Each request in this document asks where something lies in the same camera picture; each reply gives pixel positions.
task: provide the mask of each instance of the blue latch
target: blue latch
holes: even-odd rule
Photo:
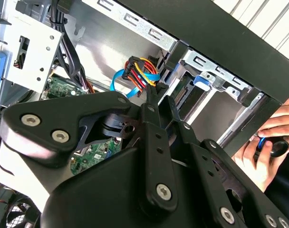
[[[210,90],[210,83],[208,80],[202,78],[201,76],[196,76],[193,84],[199,88],[201,88],[204,91],[209,91]]]

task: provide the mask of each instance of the motherboard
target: motherboard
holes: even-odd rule
[[[86,94],[80,88],[65,78],[59,76],[49,77],[42,93],[41,99],[53,99],[66,96],[78,96]]]
[[[112,138],[106,143],[90,145],[74,153],[71,158],[71,171],[76,175],[119,151],[120,142],[116,138]]]
[[[48,78],[45,91],[42,93],[41,100],[60,99],[66,96],[78,96],[86,94],[80,88],[65,78],[53,76]],[[119,152],[121,148],[120,140],[111,138],[109,141],[100,144],[90,145],[73,154],[71,158],[71,171],[74,175],[96,165]]]

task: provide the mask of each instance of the cable bundle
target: cable bundle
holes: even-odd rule
[[[65,30],[66,20],[64,18],[64,13],[57,9],[59,0],[52,0],[51,3],[51,14],[50,14],[50,23],[52,27],[63,33],[61,38],[61,46],[59,46],[57,51],[56,61],[58,65],[64,68],[65,72],[69,78],[80,88],[88,91],[88,93],[94,93],[94,89],[91,84],[86,80],[86,74],[83,66],[80,63],[78,54],[70,41],[67,32]]]
[[[110,86],[111,91],[115,90],[115,79],[120,76],[135,85],[135,88],[126,95],[128,98],[137,94],[138,91],[142,92],[147,84],[155,86],[153,81],[160,79],[156,67],[148,59],[133,56],[125,63],[125,68],[114,75]]]

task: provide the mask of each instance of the silver screw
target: silver screw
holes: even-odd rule
[[[188,124],[183,123],[183,126],[184,126],[185,128],[187,128],[188,130],[190,130],[190,126],[189,126]]]
[[[150,105],[148,105],[148,109],[149,109],[150,111],[152,111],[152,112],[155,112],[155,109],[154,109],[152,106],[150,106]]]
[[[276,221],[270,215],[266,215],[266,220],[272,227],[277,227]]]
[[[36,115],[32,115],[32,114],[26,114],[22,116],[21,121],[23,124],[30,126],[30,127],[37,126],[41,123],[39,117],[37,117]]]
[[[59,143],[66,143],[69,140],[69,135],[65,131],[57,130],[51,134],[53,140]]]
[[[211,147],[216,148],[216,145],[215,145],[214,142],[210,141],[209,144],[210,144]]]
[[[279,222],[284,228],[289,228],[288,223],[284,219],[282,219],[281,217],[279,217]]]
[[[157,194],[160,196],[160,198],[162,198],[163,200],[170,200],[171,199],[171,191],[170,189],[164,185],[164,184],[159,184],[157,187],[156,187],[156,191],[157,191]]]
[[[122,97],[119,97],[118,101],[120,101],[121,103],[126,103],[125,99],[123,99]]]
[[[221,208],[221,215],[229,224],[234,223],[234,216],[227,208]]]

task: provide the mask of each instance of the person's hand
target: person's hand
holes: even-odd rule
[[[235,153],[232,159],[244,171],[244,173],[261,189],[265,191],[268,185],[274,179],[279,166],[286,158],[289,150],[278,158],[273,158],[270,161],[270,151],[272,142],[265,142],[263,149],[259,155],[257,162],[254,161],[256,147],[259,144],[259,137],[254,137],[251,142],[243,145],[239,151]]]
[[[289,99],[259,129],[259,137],[284,136],[289,143]]]

